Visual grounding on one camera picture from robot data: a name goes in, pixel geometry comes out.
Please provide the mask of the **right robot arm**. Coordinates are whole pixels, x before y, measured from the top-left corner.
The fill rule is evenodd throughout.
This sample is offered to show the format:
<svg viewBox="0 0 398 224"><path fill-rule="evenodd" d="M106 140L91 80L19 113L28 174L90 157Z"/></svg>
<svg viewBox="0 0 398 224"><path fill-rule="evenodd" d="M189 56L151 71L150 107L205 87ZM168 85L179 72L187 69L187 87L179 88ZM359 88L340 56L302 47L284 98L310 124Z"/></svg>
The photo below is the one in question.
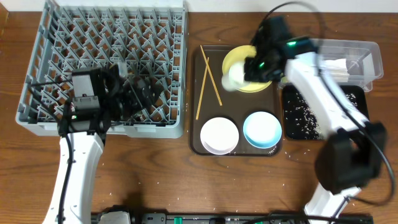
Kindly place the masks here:
<svg viewBox="0 0 398 224"><path fill-rule="evenodd" d="M315 161L318 186L304 212L310 223L338 223L347 203L379 177L382 164L390 164L384 155L385 127L371 123L347 99L320 55L321 44L294 37L282 16L265 17L251 41L256 54L245 59L244 78L285 77L314 112L326 143Z"/></svg>

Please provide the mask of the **white plastic cup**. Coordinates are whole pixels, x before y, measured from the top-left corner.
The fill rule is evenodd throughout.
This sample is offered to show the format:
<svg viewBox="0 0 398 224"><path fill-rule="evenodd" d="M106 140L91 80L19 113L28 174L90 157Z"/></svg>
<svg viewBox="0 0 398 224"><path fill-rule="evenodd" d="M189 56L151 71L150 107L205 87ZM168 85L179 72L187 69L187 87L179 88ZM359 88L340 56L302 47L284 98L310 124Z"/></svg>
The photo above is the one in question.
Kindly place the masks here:
<svg viewBox="0 0 398 224"><path fill-rule="evenodd" d="M250 84L244 76L244 62L236 62L230 66L227 74L223 75L221 84L226 91L236 91Z"/></svg>

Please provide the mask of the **white round bowl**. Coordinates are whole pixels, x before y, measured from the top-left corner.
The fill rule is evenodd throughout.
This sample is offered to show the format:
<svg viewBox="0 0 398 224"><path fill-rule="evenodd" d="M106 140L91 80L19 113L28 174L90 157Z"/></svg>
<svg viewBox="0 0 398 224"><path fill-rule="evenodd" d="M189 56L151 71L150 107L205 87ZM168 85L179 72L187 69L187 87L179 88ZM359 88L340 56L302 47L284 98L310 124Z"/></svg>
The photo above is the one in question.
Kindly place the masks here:
<svg viewBox="0 0 398 224"><path fill-rule="evenodd" d="M211 118L201 128L200 141L208 152L225 155L232 152L238 145L239 131L228 118Z"/></svg>

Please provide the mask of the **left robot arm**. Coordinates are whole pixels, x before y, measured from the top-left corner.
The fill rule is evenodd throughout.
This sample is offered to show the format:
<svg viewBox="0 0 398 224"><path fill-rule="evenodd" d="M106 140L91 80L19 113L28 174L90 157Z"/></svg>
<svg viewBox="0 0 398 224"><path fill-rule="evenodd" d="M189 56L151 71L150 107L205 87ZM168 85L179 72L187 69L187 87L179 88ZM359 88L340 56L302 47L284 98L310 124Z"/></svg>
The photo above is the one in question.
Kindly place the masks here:
<svg viewBox="0 0 398 224"><path fill-rule="evenodd" d="M60 163L44 223L91 223L96 169L106 133L154 105L162 87L137 78L122 66L72 71L74 95L58 121Z"/></svg>

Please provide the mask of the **white paper napkin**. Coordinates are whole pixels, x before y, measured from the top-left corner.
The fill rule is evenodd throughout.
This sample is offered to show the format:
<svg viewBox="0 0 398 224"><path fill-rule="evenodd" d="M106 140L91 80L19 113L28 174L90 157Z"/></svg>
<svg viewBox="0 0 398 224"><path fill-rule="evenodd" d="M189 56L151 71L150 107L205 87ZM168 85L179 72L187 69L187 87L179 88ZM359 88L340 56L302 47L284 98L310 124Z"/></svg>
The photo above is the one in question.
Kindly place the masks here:
<svg viewBox="0 0 398 224"><path fill-rule="evenodd" d="M324 60L322 68L325 68L336 82L347 83L349 80L349 73L346 66L346 59L340 58L336 60Z"/></svg>

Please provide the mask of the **light blue round bowl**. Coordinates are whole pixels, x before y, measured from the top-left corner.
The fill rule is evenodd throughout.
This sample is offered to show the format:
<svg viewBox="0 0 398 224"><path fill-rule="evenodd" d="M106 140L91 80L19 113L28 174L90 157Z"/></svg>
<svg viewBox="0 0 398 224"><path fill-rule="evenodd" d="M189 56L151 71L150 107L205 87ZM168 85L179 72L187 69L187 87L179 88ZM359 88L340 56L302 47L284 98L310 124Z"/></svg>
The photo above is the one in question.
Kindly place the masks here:
<svg viewBox="0 0 398 224"><path fill-rule="evenodd" d="M257 111L245 119L243 135L250 145L259 149L267 149L280 141L282 126L273 114Z"/></svg>

